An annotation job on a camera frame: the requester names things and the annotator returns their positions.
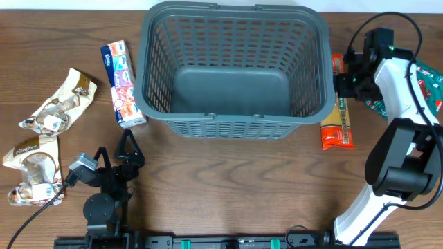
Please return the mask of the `grey plastic basket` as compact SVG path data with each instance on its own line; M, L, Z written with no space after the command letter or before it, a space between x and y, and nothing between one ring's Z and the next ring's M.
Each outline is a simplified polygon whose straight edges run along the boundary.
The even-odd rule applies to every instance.
M284 138L334 107L327 22L304 6L158 3L143 20L134 98L183 137Z

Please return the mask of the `upper beige snack bag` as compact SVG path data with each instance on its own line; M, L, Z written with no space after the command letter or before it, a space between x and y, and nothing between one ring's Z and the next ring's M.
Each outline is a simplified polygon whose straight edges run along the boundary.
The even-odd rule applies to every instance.
M68 130L93 102L97 86L74 68L61 87L19 126L39 135L56 136Z

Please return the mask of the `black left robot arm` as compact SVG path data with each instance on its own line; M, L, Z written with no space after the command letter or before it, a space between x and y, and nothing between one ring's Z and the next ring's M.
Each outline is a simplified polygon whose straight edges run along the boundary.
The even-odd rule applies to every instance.
M111 165L105 147L99 147L93 159L102 158L104 166L93 171L86 184L100 191L87 199L83 214L87 220L86 241L88 248L143 248L139 232L129 229L128 203L132 197L128 182L138 177L145 158L131 130L125 129L117 145L114 158L121 161Z

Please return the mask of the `beige snack bag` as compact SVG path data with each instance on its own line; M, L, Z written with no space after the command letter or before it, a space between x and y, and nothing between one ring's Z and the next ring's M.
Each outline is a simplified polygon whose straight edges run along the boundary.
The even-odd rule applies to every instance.
M61 87L19 126L39 135L56 136L68 130L93 102L97 86L74 68Z
M62 188L56 136L40 135L19 143L3 157L3 165L22 175L22 182L8 193L13 206L46 205Z

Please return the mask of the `colourful tissue pack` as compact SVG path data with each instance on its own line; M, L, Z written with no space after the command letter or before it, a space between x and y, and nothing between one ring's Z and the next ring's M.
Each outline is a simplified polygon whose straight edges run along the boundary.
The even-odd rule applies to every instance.
M100 47L103 64L111 86L111 99L118 125L124 129L144 124L134 99L135 76L129 50L124 40Z

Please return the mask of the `green Nescafe coffee bag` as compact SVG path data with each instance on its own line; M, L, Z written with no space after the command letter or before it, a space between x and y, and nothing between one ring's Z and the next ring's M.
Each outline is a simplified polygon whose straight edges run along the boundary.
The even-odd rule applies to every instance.
M442 74L434 68L417 60L417 82L422 91L422 95L434 116L442 107ZM367 100L367 108L376 111L385 120L388 119L387 111L382 100Z

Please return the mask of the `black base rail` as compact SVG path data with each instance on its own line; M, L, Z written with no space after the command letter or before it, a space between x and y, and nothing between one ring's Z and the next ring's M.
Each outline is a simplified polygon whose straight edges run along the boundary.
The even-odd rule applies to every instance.
M251 249L251 248L346 248L346 245L321 245L308 234L290 234L288 237L171 237L155 236L142 239L127 235L119 239L54 240L60 248L144 248L144 249Z

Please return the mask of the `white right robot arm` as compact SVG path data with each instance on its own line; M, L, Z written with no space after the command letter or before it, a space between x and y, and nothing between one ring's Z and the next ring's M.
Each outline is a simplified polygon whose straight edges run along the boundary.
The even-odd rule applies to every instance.
M413 52L393 40L391 29L367 32L363 52L349 50L347 72L334 78L338 97L381 100L388 117L366 160L363 190L334 221L334 243L364 246L390 213L441 184L442 127L417 81Z

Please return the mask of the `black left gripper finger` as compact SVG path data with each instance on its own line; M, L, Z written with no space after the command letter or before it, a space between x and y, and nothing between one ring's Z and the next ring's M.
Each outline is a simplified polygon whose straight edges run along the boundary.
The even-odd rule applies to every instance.
M124 165L144 165L145 157L141 152L130 129L124 129L117 144L114 158L121 160Z
M109 159L109 155L107 153L107 150L105 147L99 147L95 156L93 157L94 160L98 161L98 159L102 157L104 166L106 170L112 170L111 162Z

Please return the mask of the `San Remo spaghetti packet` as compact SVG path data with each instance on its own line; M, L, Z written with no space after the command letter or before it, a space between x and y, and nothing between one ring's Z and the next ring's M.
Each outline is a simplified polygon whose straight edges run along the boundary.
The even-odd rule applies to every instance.
M338 97L332 112L320 122L322 150L330 147L354 149L347 100Z

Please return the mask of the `lower beige snack bag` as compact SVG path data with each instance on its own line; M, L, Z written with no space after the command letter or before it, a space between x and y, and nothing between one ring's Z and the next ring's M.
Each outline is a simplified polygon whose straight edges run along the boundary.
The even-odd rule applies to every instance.
M3 165L22 175L22 182L8 193L13 206L46 205L62 188L56 136L40 135L19 143L3 157Z

